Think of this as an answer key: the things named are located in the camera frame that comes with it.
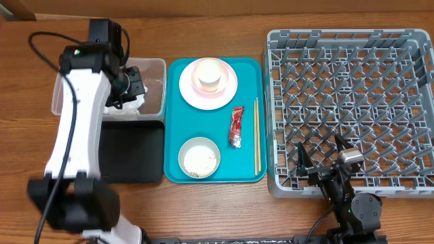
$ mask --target chopsticks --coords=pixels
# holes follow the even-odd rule
[[[254,101],[254,140],[255,140],[255,176],[258,171],[261,172],[260,163],[260,128],[259,128],[259,100],[256,98]]]

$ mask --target gray dish rack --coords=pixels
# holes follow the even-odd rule
[[[322,197],[296,175],[296,143],[316,165],[341,133],[364,155],[356,192],[434,197],[433,46],[424,30],[272,30],[264,51],[269,192]]]

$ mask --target wooden table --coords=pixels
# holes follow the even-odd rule
[[[225,18],[115,20],[132,39],[132,57],[174,60],[202,56],[249,56],[260,61],[267,33],[276,28],[423,28],[434,37],[434,14],[304,14]],[[56,74],[27,45],[33,31],[54,31],[85,40],[85,20],[0,22],[0,243],[32,243],[40,213],[26,195],[27,180],[43,175],[59,119],[50,110]],[[67,41],[38,37],[57,60]],[[306,234],[327,209],[324,200],[275,199],[267,180],[255,184],[116,185],[123,213],[152,237],[242,238]],[[385,199],[382,228],[390,243],[433,243],[430,199]],[[329,216],[317,229],[336,225]],[[45,227],[42,243],[72,243]]]

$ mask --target teal tray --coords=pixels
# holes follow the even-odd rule
[[[196,58],[179,59],[170,65],[167,83],[165,118],[164,173],[175,183],[257,182],[267,172],[264,101],[261,67],[251,58],[222,58],[237,73],[235,97],[216,110],[199,110],[182,98],[179,78],[184,68]],[[259,99],[260,156],[262,171],[254,171],[254,100]],[[241,148],[229,145],[232,109],[244,106],[241,122]],[[221,161],[214,174],[194,179],[182,172],[178,163],[181,146],[189,139],[201,136],[212,140],[219,148]]]

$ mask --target red wrapper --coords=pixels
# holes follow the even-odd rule
[[[241,148],[241,120],[243,119],[243,113],[243,106],[235,107],[232,110],[229,143],[233,148]]]

